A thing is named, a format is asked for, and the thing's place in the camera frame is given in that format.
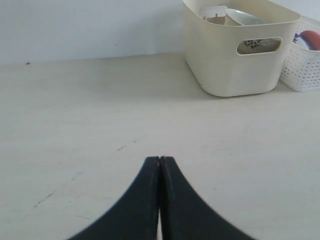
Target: white wicker basket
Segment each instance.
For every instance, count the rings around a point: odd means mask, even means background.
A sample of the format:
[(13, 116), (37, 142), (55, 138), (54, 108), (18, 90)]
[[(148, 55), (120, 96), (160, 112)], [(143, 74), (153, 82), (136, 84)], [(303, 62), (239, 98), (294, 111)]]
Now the white wicker basket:
[[(305, 30), (320, 33), (320, 22), (304, 16), (297, 32)], [(320, 90), (320, 51), (304, 49), (292, 43), (280, 80), (297, 92)]]

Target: table surface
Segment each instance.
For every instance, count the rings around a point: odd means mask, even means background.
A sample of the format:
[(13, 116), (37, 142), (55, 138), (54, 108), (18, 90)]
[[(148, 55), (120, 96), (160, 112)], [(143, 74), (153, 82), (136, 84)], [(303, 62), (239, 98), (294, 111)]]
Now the table surface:
[(70, 237), (162, 155), (253, 237), (320, 239), (320, 92), (214, 97), (168, 53), (2, 67), (0, 111), (2, 240)]

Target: plastic basket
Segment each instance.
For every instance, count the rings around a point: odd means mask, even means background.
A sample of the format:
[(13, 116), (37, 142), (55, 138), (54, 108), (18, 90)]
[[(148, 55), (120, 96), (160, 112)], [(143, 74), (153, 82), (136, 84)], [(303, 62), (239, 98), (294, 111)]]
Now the plastic basket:
[[(260, 94), (278, 83), (301, 15), (268, 0), (183, 0), (185, 59), (209, 94), (220, 97)], [(270, 24), (231, 26), (203, 20), (198, 11), (227, 6)], [(254, 39), (280, 38), (273, 52), (240, 55), (238, 45)]]
[[(320, 33), (320, 22), (304, 16), (297, 32), (304, 30)], [(291, 43), (280, 80), (297, 92), (320, 90), (320, 51), (304, 49)]]

